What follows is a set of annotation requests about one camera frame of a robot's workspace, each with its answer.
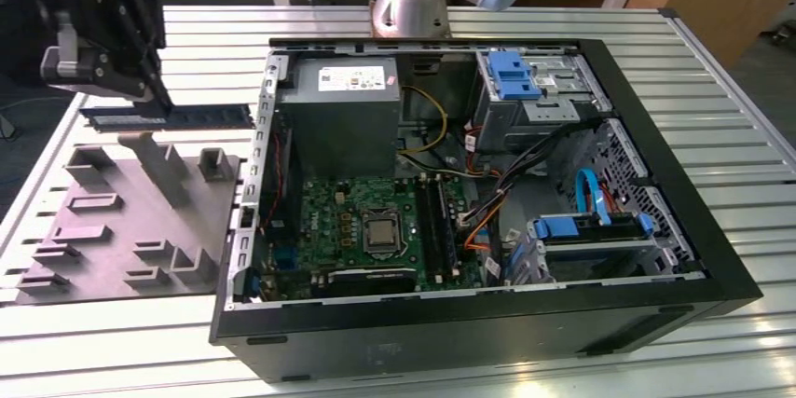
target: slotted aluminum surface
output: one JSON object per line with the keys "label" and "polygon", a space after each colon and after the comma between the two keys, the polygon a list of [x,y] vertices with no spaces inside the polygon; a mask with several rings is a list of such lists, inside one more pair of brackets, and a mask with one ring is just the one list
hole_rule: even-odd
{"label": "slotted aluminum surface", "polygon": [[[256,107],[268,39],[361,36],[364,7],[168,7],[164,82],[176,103]],[[796,174],[792,151],[677,21],[656,11],[454,8],[460,37],[605,41],[765,297],[626,355],[268,385],[208,344],[213,297],[0,309],[0,396],[785,396],[796,393]],[[76,144],[114,144],[77,118],[78,95],[0,226],[0,274],[29,264],[70,182]],[[206,145],[246,156],[240,130],[158,133],[184,156]],[[0,277],[4,286],[14,275]],[[12,290],[0,290],[0,301]]]}

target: orange wire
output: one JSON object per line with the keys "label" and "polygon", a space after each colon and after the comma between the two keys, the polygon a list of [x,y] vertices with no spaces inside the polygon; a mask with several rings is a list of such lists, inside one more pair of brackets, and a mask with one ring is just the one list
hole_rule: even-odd
{"label": "orange wire", "polygon": [[497,213],[497,210],[500,210],[500,207],[502,207],[502,204],[505,204],[505,202],[506,202],[506,200],[504,198],[500,201],[500,203],[494,206],[494,208],[489,211],[489,213],[486,213],[486,216],[484,217],[484,219],[481,220],[481,222],[476,226],[474,230],[472,231],[469,237],[464,241],[464,247],[465,247],[465,249],[480,249],[480,250],[488,249],[482,245],[472,244],[472,240],[474,240],[474,235],[477,234],[478,230],[486,225],[486,223],[489,222],[490,218],[494,216],[494,214]]}
{"label": "orange wire", "polygon": [[[468,131],[468,134],[470,134],[473,131],[477,131],[477,130],[481,130],[481,127],[480,127],[480,126],[478,126],[478,127],[476,127],[476,128],[472,128],[472,129]],[[476,171],[476,170],[474,170],[474,167],[472,166],[472,158],[473,158],[473,156],[474,156],[474,153],[469,153],[469,154],[468,154],[468,158],[466,158],[466,169],[468,169],[468,173],[469,173],[469,174],[474,174],[476,176],[480,176],[481,174],[484,174],[484,172],[482,172],[482,171],[481,171],[481,172],[478,172],[478,171]],[[494,177],[500,177],[500,171],[498,171],[498,170],[492,170],[492,171],[489,171],[489,174],[490,174],[492,176],[494,176]]]}

